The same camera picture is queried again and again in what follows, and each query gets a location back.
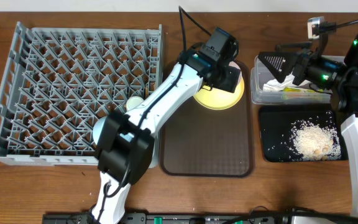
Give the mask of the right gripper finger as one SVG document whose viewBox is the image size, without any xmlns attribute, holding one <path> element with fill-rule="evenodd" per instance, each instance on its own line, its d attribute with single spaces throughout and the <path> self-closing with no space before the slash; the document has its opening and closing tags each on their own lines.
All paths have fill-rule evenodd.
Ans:
<svg viewBox="0 0 358 224">
<path fill-rule="evenodd" d="M 260 52 L 257 56 L 279 83 L 292 74 L 297 57 L 295 52 Z"/>
<path fill-rule="evenodd" d="M 295 42 L 295 43 L 287 43 L 287 44 L 277 44 L 275 46 L 276 52 L 283 52 L 285 49 L 310 49 L 313 45 L 312 42 Z"/>
</svg>

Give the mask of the pink plastic bowl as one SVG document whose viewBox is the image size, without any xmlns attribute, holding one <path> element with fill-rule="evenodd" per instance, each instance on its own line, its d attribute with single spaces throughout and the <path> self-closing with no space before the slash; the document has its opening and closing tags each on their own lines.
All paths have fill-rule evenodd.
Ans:
<svg viewBox="0 0 358 224">
<path fill-rule="evenodd" d="M 229 63 L 229 66 L 230 66 L 231 68 L 235 68 L 235 69 L 237 70 L 237 73 L 239 74 L 239 75 L 238 75 L 238 79 L 237 79 L 237 85 L 240 85 L 241 80 L 242 80 L 242 72 L 241 72 L 240 66 L 238 66 L 238 64 L 237 64 L 236 62 L 234 62 L 234 61 L 231 61 L 231 62 Z"/>
</svg>

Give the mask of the green orange snack wrapper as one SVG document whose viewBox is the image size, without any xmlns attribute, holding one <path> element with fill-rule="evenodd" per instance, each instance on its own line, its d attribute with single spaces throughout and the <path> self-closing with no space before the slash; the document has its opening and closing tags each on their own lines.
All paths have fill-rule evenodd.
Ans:
<svg viewBox="0 0 358 224">
<path fill-rule="evenodd" d="M 283 89 L 284 92 L 291 92 L 291 93 L 324 93 L 323 91 L 315 91 L 311 89 L 305 89 L 305 88 L 297 88 L 297 87 L 285 87 Z"/>
</svg>

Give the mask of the yellow plastic plate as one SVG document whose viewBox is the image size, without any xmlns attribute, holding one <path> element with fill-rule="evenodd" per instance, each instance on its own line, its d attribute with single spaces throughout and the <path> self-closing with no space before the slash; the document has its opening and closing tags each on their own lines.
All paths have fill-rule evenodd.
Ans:
<svg viewBox="0 0 358 224">
<path fill-rule="evenodd" d="M 242 77 L 239 78 L 234 93 L 213 88 L 211 91 L 202 88 L 194 96 L 194 99 L 202 106 L 212 110 L 225 110 L 240 101 L 244 93 L 245 84 Z"/>
</svg>

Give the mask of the cream plastic cup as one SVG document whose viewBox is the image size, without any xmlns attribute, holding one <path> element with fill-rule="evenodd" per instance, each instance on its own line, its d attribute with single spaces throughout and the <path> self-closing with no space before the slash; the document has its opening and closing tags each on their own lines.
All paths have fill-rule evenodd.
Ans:
<svg viewBox="0 0 358 224">
<path fill-rule="evenodd" d="M 140 96 L 132 96 L 126 101 L 126 110 L 132 110 L 144 102 L 144 99 Z"/>
</svg>

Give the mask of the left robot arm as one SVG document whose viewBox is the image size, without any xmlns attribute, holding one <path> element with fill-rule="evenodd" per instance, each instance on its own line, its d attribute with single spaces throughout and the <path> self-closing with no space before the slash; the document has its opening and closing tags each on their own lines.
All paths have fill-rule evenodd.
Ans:
<svg viewBox="0 0 358 224">
<path fill-rule="evenodd" d="M 111 112 L 93 127 L 101 189 L 88 223 L 118 223 L 129 189 L 156 156 L 155 136 L 171 115 L 203 85 L 233 93 L 240 70 L 230 66 L 239 53 L 235 37 L 216 28 L 205 43 L 185 48 L 165 81 L 139 106 Z"/>
</svg>

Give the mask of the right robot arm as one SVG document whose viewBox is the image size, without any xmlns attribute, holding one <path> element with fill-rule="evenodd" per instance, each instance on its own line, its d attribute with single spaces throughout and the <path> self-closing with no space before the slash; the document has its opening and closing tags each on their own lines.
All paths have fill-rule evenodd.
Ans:
<svg viewBox="0 0 358 224">
<path fill-rule="evenodd" d="M 334 111 L 346 114 L 341 123 L 352 186 L 352 215 L 358 217 L 358 33 L 342 62 L 322 55 L 322 50 L 303 49 L 299 52 L 260 52 L 257 58 L 274 78 L 282 83 L 293 75 L 293 84 L 305 80 L 331 90 L 330 104 Z"/>
</svg>

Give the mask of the clear plastic bin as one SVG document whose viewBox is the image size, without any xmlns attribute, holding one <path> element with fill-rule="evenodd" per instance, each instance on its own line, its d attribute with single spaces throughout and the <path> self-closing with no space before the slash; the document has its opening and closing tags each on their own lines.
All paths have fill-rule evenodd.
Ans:
<svg viewBox="0 0 358 224">
<path fill-rule="evenodd" d="M 265 65 L 256 57 L 254 68 L 251 70 L 250 89 L 252 102 L 258 105 L 305 105 L 329 103 L 330 96 L 324 93 L 291 93 L 282 91 L 265 91 L 263 86 L 273 75 Z M 297 88 L 310 89 L 308 84 Z"/>
</svg>

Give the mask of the dark brown serving tray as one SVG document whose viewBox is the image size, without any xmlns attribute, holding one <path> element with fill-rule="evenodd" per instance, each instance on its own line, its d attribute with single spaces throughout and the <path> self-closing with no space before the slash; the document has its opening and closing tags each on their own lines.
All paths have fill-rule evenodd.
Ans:
<svg viewBox="0 0 358 224">
<path fill-rule="evenodd" d="M 254 169 L 250 91 L 234 106 L 211 110 L 193 97 L 164 124 L 160 166 L 168 175 L 243 178 Z"/>
</svg>

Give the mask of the grey plastic dish rack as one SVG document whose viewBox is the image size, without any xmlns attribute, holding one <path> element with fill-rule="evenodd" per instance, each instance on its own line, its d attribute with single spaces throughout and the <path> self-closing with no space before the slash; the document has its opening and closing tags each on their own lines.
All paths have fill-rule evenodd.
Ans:
<svg viewBox="0 0 358 224">
<path fill-rule="evenodd" d="M 163 77 L 163 29 L 17 23 L 0 85 L 0 162 L 95 166 L 95 123 Z"/>
</svg>

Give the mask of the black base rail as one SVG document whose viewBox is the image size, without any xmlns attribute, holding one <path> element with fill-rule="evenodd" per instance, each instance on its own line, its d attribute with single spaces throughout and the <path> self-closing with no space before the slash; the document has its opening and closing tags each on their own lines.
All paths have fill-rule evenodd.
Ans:
<svg viewBox="0 0 358 224">
<path fill-rule="evenodd" d="M 358 220 L 343 220 L 320 217 L 257 217 L 241 218 L 235 216 L 197 216 L 197 215 L 147 215 L 144 213 L 127 213 L 118 224 L 279 224 L 279 223 L 358 223 Z M 48 214 L 42 217 L 42 224 L 87 224 L 96 220 L 87 213 Z"/>
</svg>

